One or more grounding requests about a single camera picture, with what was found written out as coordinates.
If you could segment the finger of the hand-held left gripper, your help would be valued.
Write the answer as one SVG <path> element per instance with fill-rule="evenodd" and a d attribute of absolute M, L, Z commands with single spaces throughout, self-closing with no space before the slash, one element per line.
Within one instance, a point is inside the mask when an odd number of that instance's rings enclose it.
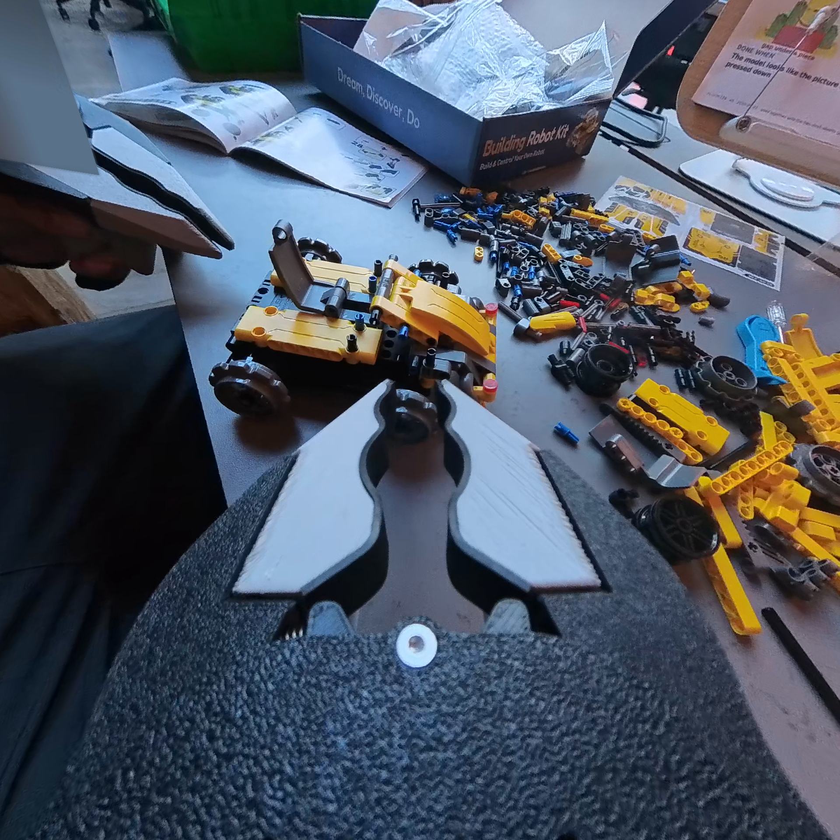
<path fill-rule="evenodd" d="M 174 166 L 159 156 L 96 156 L 87 179 L 97 225 L 110 233 L 220 259 L 224 228 Z"/>
<path fill-rule="evenodd" d="M 78 96 L 77 105 L 88 132 L 94 158 L 116 156 L 121 161 L 127 161 L 130 156 L 159 156 L 168 161 L 163 153 L 130 123 L 82 96 Z M 87 193 L 87 180 L 88 177 L 84 177 L 80 187 L 84 193 Z M 234 247 L 234 240 L 224 229 L 224 249 L 231 250 Z"/>

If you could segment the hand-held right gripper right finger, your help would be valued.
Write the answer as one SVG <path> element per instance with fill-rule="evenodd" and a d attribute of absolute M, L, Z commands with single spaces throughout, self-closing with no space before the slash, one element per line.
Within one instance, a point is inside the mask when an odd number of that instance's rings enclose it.
<path fill-rule="evenodd" d="M 449 534 L 466 558 L 530 595 L 592 591 L 601 579 L 526 437 L 449 381 L 438 388 Z"/>

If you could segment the yellow toy brick car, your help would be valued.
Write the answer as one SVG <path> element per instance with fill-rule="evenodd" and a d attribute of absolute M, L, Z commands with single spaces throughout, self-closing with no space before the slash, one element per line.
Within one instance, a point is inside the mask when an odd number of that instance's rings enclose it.
<path fill-rule="evenodd" d="M 391 256 L 351 266 L 327 243 L 272 228 L 272 271 L 209 373 L 216 399 L 242 417 L 282 413 L 302 387 L 365 393 L 395 386 L 387 423 L 421 442 L 438 425 L 435 391 L 454 381 L 481 406 L 497 396 L 497 309 L 460 294 L 446 265 Z"/>

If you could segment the pile of small brick connectors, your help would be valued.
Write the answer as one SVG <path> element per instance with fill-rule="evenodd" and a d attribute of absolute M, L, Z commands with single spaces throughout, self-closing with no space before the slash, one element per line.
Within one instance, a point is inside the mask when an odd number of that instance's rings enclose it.
<path fill-rule="evenodd" d="M 412 214 L 451 245 L 472 244 L 474 260 L 492 270 L 502 313 L 521 340 L 560 337 L 548 356 L 552 378 L 608 397 L 643 369 L 676 366 L 680 391 L 707 390 L 725 369 L 680 327 L 682 309 L 704 316 L 726 306 L 699 283 L 665 224 L 649 233 L 612 222 L 586 192 L 500 191 L 462 187 L 412 199 Z"/>

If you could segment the heap of large yellow beams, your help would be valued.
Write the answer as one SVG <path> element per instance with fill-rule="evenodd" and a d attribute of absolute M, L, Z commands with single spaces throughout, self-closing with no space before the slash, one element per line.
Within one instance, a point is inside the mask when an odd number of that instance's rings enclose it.
<path fill-rule="evenodd" d="M 793 597 L 838 591 L 838 354 L 819 349 L 807 322 L 796 315 L 762 344 L 786 384 L 761 387 L 745 358 L 713 356 L 731 374 L 712 382 L 721 389 L 639 381 L 601 404 L 590 431 L 626 476 L 661 493 L 642 507 L 615 490 L 611 503 L 668 562 L 701 562 L 741 636 L 762 626 L 733 553 Z"/>

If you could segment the grey desk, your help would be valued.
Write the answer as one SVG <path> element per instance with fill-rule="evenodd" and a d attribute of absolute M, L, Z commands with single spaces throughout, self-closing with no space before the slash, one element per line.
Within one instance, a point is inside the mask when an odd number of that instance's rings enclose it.
<path fill-rule="evenodd" d="M 162 33 L 131 33 L 108 37 L 121 88 L 138 88 L 169 77 L 186 75 Z M 229 330 L 270 267 L 270 227 L 279 217 L 291 221 L 296 234 L 320 238 L 334 246 L 347 262 L 365 265 L 380 253 L 403 259 L 433 256 L 449 263 L 460 274 L 463 288 L 487 299 L 492 279 L 485 267 L 472 265 L 466 246 L 449 247 L 440 234 L 413 220 L 411 196 L 422 198 L 450 188 L 449 182 L 430 171 L 402 201 L 386 209 L 311 185 L 285 174 L 256 157 L 242 160 L 215 155 L 195 143 L 153 136 L 177 170 L 190 183 L 235 240 L 235 249 L 221 260 L 199 259 L 167 253 L 165 263 L 182 320 L 185 341 L 203 409 L 213 441 L 217 465 L 228 502 L 233 502 L 269 466 L 294 450 L 349 404 L 350 395 L 304 391 L 292 398 L 289 414 L 277 422 L 245 421 L 220 406 L 207 382 L 208 373 L 225 356 Z M 523 179 L 525 186 L 551 184 L 561 188 L 604 193 L 619 176 L 630 175 L 667 192 L 695 197 L 625 150 L 598 139 L 582 163 L 565 164 Z M 817 338 L 836 349 L 838 336 L 833 316 L 838 313 L 838 280 L 805 262 L 805 284 L 797 272 L 802 258 L 784 258 L 781 299 L 789 312 L 807 312 Z M 700 329 L 701 346 L 712 352 L 739 354 L 734 324 L 753 311 L 759 312 L 773 293 L 746 280 L 724 280 L 710 269 L 711 285 L 731 296 L 731 304 L 713 329 Z M 553 451 L 599 494 L 615 487 L 629 487 L 592 443 L 581 440 L 578 448 L 562 443 L 552 432 L 562 421 L 583 438 L 600 413 L 589 397 L 564 394 L 544 368 L 545 357 L 555 347 L 529 346 L 500 335 L 500 391 L 494 412 L 534 444 Z M 472 632 L 480 626 L 480 612 L 456 593 L 445 571 L 445 490 L 453 482 L 445 473 L 443 444 L 392 449 L 392 467 L 382 486 L 385 522 L 394 528 L 398 548 L 416 533 L 416 551 L 399 554 L 390 565 L 382 589 L 360 610 L 353 623 L 361 631 L 379 632 L 398 620 L 428 616 L 447 630 Z M 401 505 L 416 499 L 423 525 L 403 521 Z M 761 613 L 771 606 L 815 665 L 838 692 L 838 595 L 821 593 L 812 602 L 797 604 L 768 581 L 750 579 L 737 563 L 752 605 Z M 737 637 L 724 616 L 705 571 L 682 567 L 679 588 L 690 594 L 709 629 L 713 628 L 738 675 L 753 715 L 789 779 L 799 789 L 815 816 L 832 838 L 838 838 L 838 723 L 805 680 L 763 621 L 761 635 L 748 641 Z"/>

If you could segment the person's left hand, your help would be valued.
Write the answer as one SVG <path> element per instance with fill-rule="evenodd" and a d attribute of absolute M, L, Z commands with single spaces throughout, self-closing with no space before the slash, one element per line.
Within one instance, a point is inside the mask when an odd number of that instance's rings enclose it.
<path fill-rule="evenodd" d="M 68 266 L 79 288 L 108 291 L 136 272 L 154 272 L 158 245 L 101 227 L 85 201 L 1 176 L 1 264 Z"/>

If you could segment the wooden furniture leg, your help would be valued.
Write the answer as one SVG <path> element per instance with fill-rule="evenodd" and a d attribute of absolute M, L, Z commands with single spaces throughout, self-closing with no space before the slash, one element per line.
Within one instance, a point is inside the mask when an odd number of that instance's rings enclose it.
<path fill-rule="evenodd" d="M 55 269 L 1 266 L 1 336 L 97 318 Z"/>

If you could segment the green crate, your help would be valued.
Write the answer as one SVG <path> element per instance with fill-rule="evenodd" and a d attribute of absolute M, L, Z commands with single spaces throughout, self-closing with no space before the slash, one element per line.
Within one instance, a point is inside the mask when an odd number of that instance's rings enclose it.
<path fill-rule="evenodd" d="M 191 55 L 285 43 L 299 14 L 366 18 L 375 1 L 151 1 L 174 42 Z"/>

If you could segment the person's dark clothing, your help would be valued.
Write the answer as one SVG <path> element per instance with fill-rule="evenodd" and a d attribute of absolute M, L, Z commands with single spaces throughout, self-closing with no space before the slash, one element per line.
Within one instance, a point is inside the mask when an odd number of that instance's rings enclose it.
<path fill-rule="evenodd" d="M 1 342 L 1 825 L 44 819 L 126 633 L 226 503 L 174 307 Z"/>

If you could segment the blue cardboard kit box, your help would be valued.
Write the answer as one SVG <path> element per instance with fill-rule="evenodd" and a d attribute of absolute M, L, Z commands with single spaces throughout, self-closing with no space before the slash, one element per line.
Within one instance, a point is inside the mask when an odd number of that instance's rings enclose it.
<path fill-rule="evenodd" d="M 602 23 L 613 34 L 612 96 L 588 104 L 475 119 L 354 51 L 366 20 L 299 15 L 304 77 L 322 93 L 464 186 L 586 156 L 615 95 L 712 5 L 702 1 L 502 2 L 547 49 Z"/>

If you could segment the blue brick separator tool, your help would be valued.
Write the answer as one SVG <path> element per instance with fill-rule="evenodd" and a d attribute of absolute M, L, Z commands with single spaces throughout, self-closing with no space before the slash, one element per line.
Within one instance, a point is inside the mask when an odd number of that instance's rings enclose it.
<path fill-rule="evenodd" d="M 736 333 L 744 348 L 745 364 L 755 375 L 758 384 L 761 387 L 786 384 L 786 380 L 772 374 L 761 349 L 765 342 L 778 342 L 778 328 L 767 318 L 753 314 L 740 322 Z"/>

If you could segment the long black axle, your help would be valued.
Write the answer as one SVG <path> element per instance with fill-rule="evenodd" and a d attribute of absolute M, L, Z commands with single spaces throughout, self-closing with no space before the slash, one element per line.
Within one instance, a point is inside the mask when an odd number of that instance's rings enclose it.
<path fill-rule="evenodd" d="M 835 722 L 839 723 L 839 696 L 825 678 L 823 672 L 816 666 L 795 635 L 793 635 L 790 628 L 772 607 L 762 608 L 761 614 L 765 622 L 770 626 L 773 635 L 776 636 L 780 644 L 792 658 L 805 680 L 823 703 L 825 709 Z"/>

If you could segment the crumpled clear plastic bags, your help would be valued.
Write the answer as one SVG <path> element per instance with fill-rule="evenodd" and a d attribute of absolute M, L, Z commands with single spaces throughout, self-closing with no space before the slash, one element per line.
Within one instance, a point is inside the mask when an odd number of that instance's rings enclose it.
<path fill-rule="evenodd" d="M 381 1 L 353 50 L 470 117 L 490 119 L 611 97 L 613 41 L 602 23 L 547 49 L 502 2 Z"/>

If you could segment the wooden board stand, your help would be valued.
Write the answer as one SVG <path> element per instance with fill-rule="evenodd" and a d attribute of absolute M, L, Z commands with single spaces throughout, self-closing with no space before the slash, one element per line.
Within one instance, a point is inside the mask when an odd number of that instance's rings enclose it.
<path fill-rule="evenodd" d="M 680 165 L 838 259 L 839 2 L 728 2 L 677 97 L 680 126 L 716 150 Z"/>

